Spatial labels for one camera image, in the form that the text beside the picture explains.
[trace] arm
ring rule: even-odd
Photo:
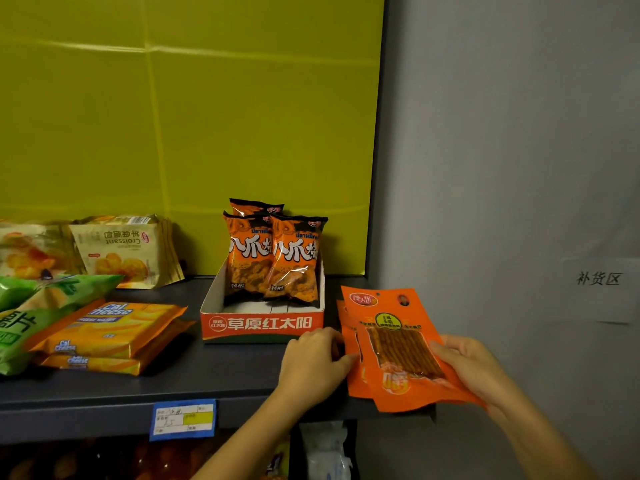
[[[595,471],[508,377],[497,359],[474,339],[446,336],[431,349],[487,403],[529,480],[598,480]]]
[[[329,397],[351,370],[355,356],[338,359],[337,343],[342,336],[332,328],[290,341],[275,391],[193,480],[255,480],[264,473],[276,446],[302,414]]]

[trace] paper sign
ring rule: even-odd
[[[149,441],[213,436],[216,429],[216,400],[156,403]]]
[[[640,259],[563,259],[558,320],[630,323],[639,311]]]

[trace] blue price tag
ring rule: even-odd
[[[215,399],[156,403],[149,441],[213,436],[216,413]]]

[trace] green snack bag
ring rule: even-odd
[[[116,288],[119,274],[72,274],[44,284],[14,311],[0,314],[0,374],[19,374],[31,357],[24,342],[40,330]]]
[[[37,287],[36,280],[0,276],[0,312],[20,306],[36,291]]]

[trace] snack shelf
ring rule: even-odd
[[[235,428],[253,414],[278,382],[284,344],[204,344],[200,305],[212,278],[190,278],[156,290],[116,290],[131,303],[189,306],[182,317],[198,323],[158,355],[139,377],[30,367],[0,378],[0,444],[149,431],[154,403],[217,399],[218,425]],[[368,288],[364,277],[327,277],[325,326],[340,330],[335,306],[340,285]],[[411,414],[435,418],[434,405]],[[349,397],[346,384],[302,421],[382,416],[373,401]]]

